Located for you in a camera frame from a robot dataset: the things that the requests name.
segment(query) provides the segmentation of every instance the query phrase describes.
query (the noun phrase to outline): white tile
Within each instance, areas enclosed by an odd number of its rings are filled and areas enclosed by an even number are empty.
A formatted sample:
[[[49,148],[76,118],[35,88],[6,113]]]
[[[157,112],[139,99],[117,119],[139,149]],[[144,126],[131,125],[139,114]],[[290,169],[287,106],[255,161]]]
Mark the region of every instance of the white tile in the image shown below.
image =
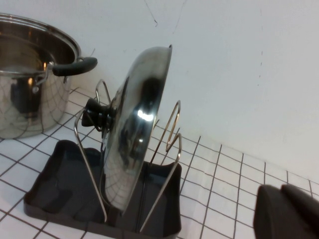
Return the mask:
[[[209,191],[196,184],[185,181],[181,194],[207,205]]]
[[[99,142],[102,142],[102,133],[98,132],[97,130],[93,130],[89,136]]]
[[[231,218],[236,217],[236,203],[215,193],[210,194],[209,207]]]
[[[243,190],[239,190],[238,203],[244,205],[252,210],[255,210],[257,196],[247,193]]]
[[[0,209],[9,211],[23,196],[24,192],[0,181]]]
[[[283,168],[280,168],[274,164],[266,163],[266,174],[279,178],[287,182],[287,171]]]
[[[201,185],[204,175],[205,175],[204,172],[201,172],[194,168],[190,168],[188,171],[186,180]]]
[[[283,182],[283,181],[280,181],[277,178],[274,178],[274,177],[266,174],[265,184],[272,185],[272,186],[274,186],[276,188],[281,188],[281,186],[286,184],[286,183]]]
[[[0,155],[0,175],[14,164],[14,161]]]
[[[227,169],[224,169],[217,166],[215,178],[218,178],[222,181],[225,181],[227,183],[230,183],[231,185],[234,185],[236,187],[239,186],[239,174],[236,174],[234,172],[231,172]]]
[[[45,221],[29,217],[25,214],[23,210],[23,201],[16,205],[16,207],[10,212],[10,214],[36,226],[37,228],[42,228],[45,224]]]
[[[154,157],[154,160],[153,160],[153,163],[154,164],[157,164],[157,165],[161,165],[162,162],[164,160],[164,155],[161,155],[159,153],[155,154],[155,157]]]
[[[186,166],[185,164],[182,164],[182,163],[180,165],[181,165],[181,177],[185,178],[186,172],[188,170],[188,166]]]
[[[51,155],[55,149],[55,145],[58,140],[54,138],[47,138],[42,144],[40,144],[37,149]]]
[[[28,152],[32,150],[31,147],[18,142],[14,139],[6,139],[2,142],[0,142],[0,152],[14,160],[19,160],[23,156],[25,156]]]
[[[48,223],[43,230],[61,239],[79,239],[84,233],[82,230],[55,223]]]
[[[152,157],[153,157],[153,154],[154,154],[154,152],[151,150],[151,149],[147,149],[146,150],[146,153],[145,153],[145,157],[144,157],[144,161],[145,162],[150,162],[150,160],[152,159]]]
[[[33,150],[26,157],[24,157],[20,163],[27,165],[35,170],[42,171],[50,156],[41,153],[40,151]]]
[[[209,162],[217,163],[218,153],[204,146],[198,145],[195,155],[204,158]]]
[[[255,239],[254,229],[237,222],[235,239]]]
[[[212,191],[230,200],[233,200],[235,202],[237,201],[238,188],[222,182],[217,178],[214,179]]]
[[[204,222],[206,207],[200,203],[186,198],[180,197],[180,213],[183,216],[193,218],[199,223]]]
[[[78,106],[78,105],[69,101],[66,105],[65,112],[72,114],[72,115],[76,115],[82,109],[83,109],[83,107]]]
[[[59,120],[59,124],[65,124],[67,121],[69,121],[73,115],[70,115],[69,113],[64,113],[61,119]]]
[[[206,165],[205,173],[206,173],[206,174],[209,174],[209,175],[211,175],[211,176],[214,176],[215,168],[216,168],[216,164],[209,162],[209,163]]]
[[[86,233],[83,239],[113,239],[99,234]]]
[[[224,145],[221,147],[221,153],[240,162],[243,157],[243,153]]]
[[[54,237],[49,236],[47,233],[41,232],[36,239],[54,239]]]
[[[101,151],[101,143],[91,139],[89,137],[86,137],[83,141],[82,141],[83,147],[84,148],[94,148],[96,150],[98,150],[99,152]]]
[[[192,219],[181,216],[181,231],[178,234],[183,239],[200,238],[202,225]]]
[[[255,212],[241,205],[238,205],[237,220],[249,226],[253,226]]]
[[[83,107],[85,107],[85,105],[89,99],[90,99],[90,97],[87,97],[87,96],[80,94],[76,91],[73,91],[69,96],[70,102],[76,103],[76,104],[81,105]]]
[[[257,195],[258,188],[260,187],[260,185],[261,184],[256,183],[248,178],[245,178],[245,177],[240,178],[240,188],[252,194]]]
[[[187,138],[182,138],[182,149],[188,153],[194,154],[197,142],[190,141]]]
[[[247,155],[247,154],[244,154],[243,163],[247,164],[249,166],[252,166],[253,168],[257,168],[258,170],[263,171],[263,172],[265,170],[265,162],[264,161],[257,159],[253,156]]]
[[[197,157],[194,155],[193,161],[191,163],[191,166],[193,168],[196,168],[200,171],[205,172],[205,170],[207,169],[207,165],[210,164],[209,162],[207,162],[205,159],[202,159],[200,157]]]
[[[19,138],[18,140],[26,143],[27,145],[31,147],[36,147],[38,144],[40,144],[43,140],[47,138],[46,135],[40,133],[32,137],[26,137],[26,138]]]
[[[62,127],[61,125],[56,124],[54,127],[52,127],[49,130],[43,132],[43,134],[46,135],[46,136],[50,136],[50,135],[54,134],[61,127]]]
[[[191,162],[191,159],[193,158],[193,155],[190,153],[187,153],[185,151],[182,151],[181,155],[180,155],[180,162],[189,165]]]
[[[82,94],[84,94],[85,96],[87,96],[89,98],[95,98],[96,97],[95,92],[90,92],[90,91],[87,91],[87,90],[84,90],[84,89],[81,89],[81,88],[78,88],[75,91],[79,92],[79,93],[82,93]]]
[[[201,239],[227,239],[227,237],[219,234],[207,227],[204,227]]]
[[[233,237],[235,220],[208,209],[205,225],[228,236]]]
[[[311,190],[313,193],[316,193],[319,195],[319,184],[311,182]]]
[[[310,191],[309,180],[288,172],[288,182],[302,189]]]
[[[238,162],[230,157],[227,157],[223,154],[219,155],[218,165],[221,165],[225,168],[228,168],[231,171],[234,171],[236,173],[240,173],[240,164],[241,164],[240,162]]]
[[[156,147],[158,146],[159,140],[156,138],[151,137],[149,141],[149,148],[152,150],[156,150]]]
[[[33,186],[39,173],[16,164],[1,179],[25,191],[29,191]]]
[[[316,199],[317,201],[319,201],[319,196],[316,194],[313,194],[314,199]]]
[[[260,184],[264,184],[264,173],[260,172],[252,167],[249,167],[245,164],[242,165],[241,175],[246,176]]]
[[[220,149],[220,143],[217,143],[213,139],[206,137],[206,136],[200,137],[199,144],[203,145],[207,148],[210,148],[216,152],[219,152],[219,149]]]
[[[6,216],[0,223],[0,235],[4,239],[32,239],[38,230],[11,216]]]
[[[213,181],[213,177],[212,176],[210,176],[208,174],[204,174],[202,182],[200,184],[201,184],[202,187],[207,188],[208,190],[210,190],[212,181]]]
[[[75,122],[76,117],[73,117],[72,119],[70,119],[64,126],[71,129],[72,131],[74,130],[74,122]],[[78,132],[82,133],[84,135],[87,135],[91,132],[91,130],[94,129],[94,126],[90,126],[90,127],[84,127],[82,126],[82,120],[79,120],[78,123]]]
[[[80,139],[83,139],[84,135],[79,133]],[[75,134],[73,130],[70,130],[64,126],[62,126],[57,132],[55,132],[52,137],[59,140],[69,140],[77,143]]]

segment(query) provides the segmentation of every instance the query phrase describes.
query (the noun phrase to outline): black lid knob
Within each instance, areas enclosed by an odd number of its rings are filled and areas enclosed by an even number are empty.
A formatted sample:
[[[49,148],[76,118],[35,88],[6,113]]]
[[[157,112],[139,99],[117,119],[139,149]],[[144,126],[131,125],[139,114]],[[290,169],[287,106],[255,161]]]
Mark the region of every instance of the black lid knob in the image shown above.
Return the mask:
[[[102,106],[95,99],[89,99],[83,112],[82,126],[94,126],[96,129],[106,127],[108,111],[108,106]]]

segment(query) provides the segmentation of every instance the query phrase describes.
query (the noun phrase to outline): black plastic tray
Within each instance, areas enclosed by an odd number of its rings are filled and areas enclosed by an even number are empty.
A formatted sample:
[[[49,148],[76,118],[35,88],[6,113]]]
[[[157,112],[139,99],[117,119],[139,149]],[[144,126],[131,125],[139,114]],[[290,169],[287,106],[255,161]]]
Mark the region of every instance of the black plastic tray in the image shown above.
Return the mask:
[[[95,180],[103,172],[101,153],[85,149]],[[178,165],[143,232],[141,228],[173,164],[159,166],[144,162],[130,204],[121,213],[106,205],[103,213],[77,144],[56,144],[44,170],[24,197],[24,211],[34,218],[119,239],[174,239],[181,230]]]

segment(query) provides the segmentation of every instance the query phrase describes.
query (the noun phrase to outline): black object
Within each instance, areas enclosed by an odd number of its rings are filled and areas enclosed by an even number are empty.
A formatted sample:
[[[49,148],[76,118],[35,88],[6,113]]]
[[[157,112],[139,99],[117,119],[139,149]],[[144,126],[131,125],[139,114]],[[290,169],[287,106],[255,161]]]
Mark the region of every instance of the black object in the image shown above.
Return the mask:
[[[84,57],[83,61],[66,65],[55,65],[52,72],[55,76],[75,76],[93,70],[98,64],[94,57]]]
[[[95,181],[103,172],[101,153],[85,149]],[[178,165],[142,234],[141,228],[173,164],[159,166],[144,162],[130,204],[124,213],[106,205],[104,215],[82,158],[71,141],[59,141],[53,155],[32,189],[24,197],[27,215],[50,222],[119,239],[174,239],[181,230]]]
[[[319,202],[292,185],[262,185],[254,216],[256,239],[319,239]]]
[[[108,113],[109,106],[102,106],[95,99],[90,98],[83,112],[82,126],[94,126],[96,129],[101,128],[107,122]]]

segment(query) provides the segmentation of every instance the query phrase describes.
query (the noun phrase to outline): black handle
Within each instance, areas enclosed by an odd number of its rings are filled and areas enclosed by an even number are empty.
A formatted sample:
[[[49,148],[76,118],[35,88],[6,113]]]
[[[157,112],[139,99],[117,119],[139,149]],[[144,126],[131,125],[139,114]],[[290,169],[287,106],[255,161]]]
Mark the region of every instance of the black handle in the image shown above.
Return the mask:
[[[93,70],[97,64],[98,59],[94,57],[85,57],[83,58],[83,61],[53,66],[52,72],[55,76],[74,76]]]

